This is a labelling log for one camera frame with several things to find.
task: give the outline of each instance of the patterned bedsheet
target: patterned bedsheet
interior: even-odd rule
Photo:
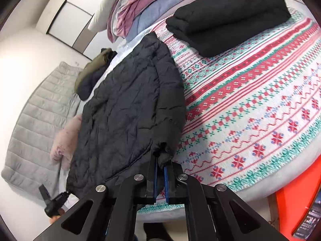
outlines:
[[[292,17],[243,44],[203,58],[166,29],[153,28],[181,73],[187,122],[173,161],[207,185],[237,192],[279,170],[321,131],[321,29]],[[158,204],[139,213],[182,207]]]

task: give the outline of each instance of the metal bolt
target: metal bolt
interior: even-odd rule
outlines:
[[[218,191],[225,191],[227,189],[227,187],[224,184],[217,184],[216,188]]]
[[[188,176],[186,174],[180,174],[178,176],[179,180],[187,180],[188,179]]]
[[[136,174],[134,176],[134,180],[136,180],[136,181],[141,181],[143,179],[144,179],[144,176],[142,174]]]
[[[96,186],[97,192],[104,192],[106,190],[106,187],[104,185]]]

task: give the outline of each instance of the pink pillow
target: pink pillow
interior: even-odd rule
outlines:
[[[54,143],[50,151],[50,158],[54,162],[61,160],[63,170],[70,168],[73,153],[77,147],[78,132],[81,126],[82,114],[74,116],[66,125],[56,134]]]

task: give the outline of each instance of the mattress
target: mattress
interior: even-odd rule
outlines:
[[[286,0],[286,3],[288,6],[298,9],[308,17],[314,19],[307,7],[300,1]],[[147,28],[142,33],[140,33],[133,41],[120,47],[118,49],[118,55],[114,58],[110,67],[98,81],[95,87],[97,87],[100,82],[105,79],[107,74],[112,71],[112,69],[132,51],[132,49],[140,42],[142,37],[149,33],[158,24],[159,23],[151,26],[150,28]],[[305,171],[319,156],[319,154],[321,153],[321,147],[319,146],[318,141],[320,139],[321,136],[319,134],[312,142],[310,142],[310,144],[301,152],[301,154],[293,158],[291,162],[283,165],[280,169],[264,177],[255,184],[237,191],[237,194],[244,201],[251,201],[254,199],[266,197],[282,188],[284,185],[286,185],[298,175],[300,175],[303,171]],[[141,209],[137,214],[137,220],[145,222],[158,222],[178,219],[184,216],[185,212],[183,205],[168,206],[167,204],[165,204],[162,197],[158,197],[157,205],[146,206],[145,208]]]

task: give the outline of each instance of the gray blanket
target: gray blanket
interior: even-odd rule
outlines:
[[[41,184],[52,197],[58,194],[60,164],[52,164],[49,153],[55,134],[77,112],[73,88],[81,70],[61,62],[28,99],[13,130],[1,176],[38,198]]]

